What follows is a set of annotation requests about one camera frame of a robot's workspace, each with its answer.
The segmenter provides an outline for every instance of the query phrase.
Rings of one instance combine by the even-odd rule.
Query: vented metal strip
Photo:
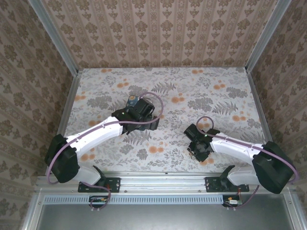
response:
[[[89,195],[47,195],[44,205],[89,204]],[[222,204],[222,195],[114,195],[112,205]]]
[[[88,204],[89,195],[46,195],[44,205]]]

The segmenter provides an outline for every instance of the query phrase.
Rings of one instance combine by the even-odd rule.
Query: patterned wall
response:
[[[245,66],[277,0],[43,0],[80,68]]]
[[[307,1],[291,2],[252,76],[274,141],[300,171],[307,208]]]
[[[26,0],[0,1],[0,229],[18,229],[45,173],[72,76]]]

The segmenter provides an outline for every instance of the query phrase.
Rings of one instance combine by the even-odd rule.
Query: table surface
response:
[[[264,134],[244,68],[84,69],[72,106],[66,136],[84,131],[124,108],[130,95],[151,91],[165,109],[155,131],[133,131],[110,139],[81,158],[104,171],[222,172],[246,165],[231,156],[211,153],[193,159],[183,131],[202,115],[214,128],[244,141],[264,143]],[[159,114],[159,101],[151,96]],[[209,120],[200,128],[208,130]]]

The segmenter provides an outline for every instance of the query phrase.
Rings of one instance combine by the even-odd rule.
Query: cable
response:
[[[232,207],[233,209],[241,208],[241,207],[245,206],[254,197],[254,195],[258,191],[259,187],[260,187],[259,185],[256,187],[255,191],[253,192],[253,194],[249,197],[249,199],[246,202],[244,202],[243,204],[241,204],[237,207],[233,207],[231,204],[226,203],[226,202],[224,202],[224,204],[228,205],[229,207]]]
[[[93,128],[93,129],[91,129],[91,130],[89,130],[89,131],[87,131],[87,132],[81,134],[81,135],[78,136],[77,138],[75,138],[75,139],[71,140],[70,142],[68,142],[67,144],[65,144],[65,145],[57,152],[57,154],[54,156],[54,158],[52,159],[52,161],[51,161],[51,163],[50,163],[50,165],[49,165],[49,167],[48,167],[48,170],[47,170],[47,181],[48,181],[48,183],[49,183],[49,184],[57,184],[57,183],[58,183],[58,181],[52,182],[52,181],[50,180],[51,169],[52,169],[52,167],[53,167],[55,161],[56,161],[57,158],[59,157],[59,155],[60,155],[69,145],[71,145],[72,143],[76,142],[77,140],[80,140],[81,138],[85,137],[86,135],[88,135],[88,134],[90,134],[90,133],[92,133],[92,132],[94,132],[94,131],[96,131],[96,130],[98,130],[98,129],[104,128],[104,127],[106,127],[106,126],[114,125],[114,124],[147,125],[147,124],[150,124],[150,123],[153,123],[153,122],[157,121],[157,120],[161,117],[161,115],[162,115],[162,113],[163,113],[163,109],[164,109],[163,101],[162,101],[162,99],[161,99],[157,94],[155,94],[155,93],[153,93],[153,92],[145,92],[145,93],[142,93],[142,94],[140,95],[140,98],[142,98],[144,95],[147,95],[147,94],[151,94],[151,95],[155,96],[155,97],[160,101],[160,103],[161,103],[161,112],[160,112],[160,114],[159,114],[158,117],[156,117],[155,119],[153,119],[153,120],[151,120],[151,121],[144,121],[144,122],[137,122],[137,121],[112,121],[112,122],[109,122],[109,123],[102,124],[101,126],[97,126],[97,127]]]
[[[196,128],[197,128],[197,130],[198,130],[200,133],[202,133],[202,134],[204,134],[204,135],[207,135],[207,136],[210,136],[210,137],[212,137],[212,138],[223,139],[223,140],[226,140],[226,141],[229,141],[229,142],[233,142],[233,143],[235,143],[235,144],[238,144],[238,145],[241,145],[241,146],[244,146],[244,147],[248,147],[248,148],[251,148],[251,149],[255,149],[255,150],[259,150],[259,151],[261,151],[261,152],[264,152],[264,153],[268,154],[269,156],[274,157],[274,158],[280,160],[282,163],[284,163],[285,165],[287,165],[287,166],[293,171],[293,173],[294,173],[294,175],[295,175],[295,178],[294,178],[293,180],[290,180],[288,183],[293,183],[293,182],[295,182],[295,181],[297,181],[297,180],[299,179],[299,175],[298,175],[297,170],[296,170],[289,162],[285,161],[283,158],[281,158],[281,157],[275,155],[274,153],[271,153],[271,152],[269,152],[269,151],[267,151],[267,150],[265,150],[265,149],[262,149],[262,148],[259,148],[259,147],[256,147],[256,146],[252,146],[252,145],[247,144],[247,143],[243,143],[243,142],[241,142],[241,141],[233,140],[233,139],[231,139],[231,138],[229,138],[229,137],[222,137],[222,136],[212,135],[212,134],[208,134],[208,133],[205,133],[205,132],[201,131],[201,129],[198,127],[198,123],[199,123],[200,120],[202,120],[203,118],[209,118],[209,117],[208,117],[208,116],[202,116],[202,117],[201,117],[200,119],[198,119],[198,121],[196,122]]]
[[[107,196],[107,200],[106,202],[99,208],[95,208],[93,207],[93,201],[94,200],[97,200],[97,199],[100,199],[101,197],[94,197],[92,200],[91,200],[91,203],[90,203],[90,207],[92,208],[92,210],[98,210],[98,209],[103,209],[110,201],[111,199],[111,191],[110,189],[106,188],[106,187],[103,187],[103,186],[97,186],[97,185],[91,185],[91,184],[88,184],[86,182],[82,182],[84,185],[88,186],[88,187],[92,187],[92,188],[101,188],[101,189],[104,189],[108,192],[108,196]]]
[[[242,199],[242,196],[241,196],[241,189],[240,188],[238,188],[238,193],[239,193],[239,199],[241,200]]]

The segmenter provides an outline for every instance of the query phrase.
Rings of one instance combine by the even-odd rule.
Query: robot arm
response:
[[[89,151],[91,148],[101,144],[102,142],[117,137],[121,134],[129,134],[134,130],[156,130],[159,124],[159,119],[155,122],[146,125],[129,124],[129,123],[117,123],[120,121],[134,121],[134,122],[148,122],[156,119],[152,116],[154,111],[154,105],[146,99],[139,99],[135,104],[128,105],[123,109],[119,109],[112,113],[106,120],[85,130],[81,133],[68,136],[64,138],[61,134],[56,135],[49,146],[45,162],[49,166],[56,153],[65,144],[74,139],[78,139],[82,134],[88,133],[81,139],[70,144],[56,159],[52,172],[60,183],[65,183],[72,179],[85,182],[90,185],[94,185],[99,182],[102,186],[104,184],[105,177],[103,173],[95,166],[86,167],[79,164],[79,161],[83,154]],[[115,124],[104,127],[104,124],[115,122]]]
[[[231,183],[236,186],[260,184],[268,191],[279,194],[293,175],[293,171],[283,162],[258,150],[263,149],[274,153],[293,166],[291,160],[274,142],[269,141],[265,145],[247,143],[228,137],[212,128],[207,133],[215,135],[215,137],[203,135],[194,124],[184,131],[184,134],[191,140],[188,151],[198,161],[206,160],[211,152],[218,152],[236,157],[250,165],[248,167],[231,166],[227,170],[227,178],[225,178],[227,181],[224,184]],[[258,147],[258,149],[244,147],[231,142],[231,140]]]

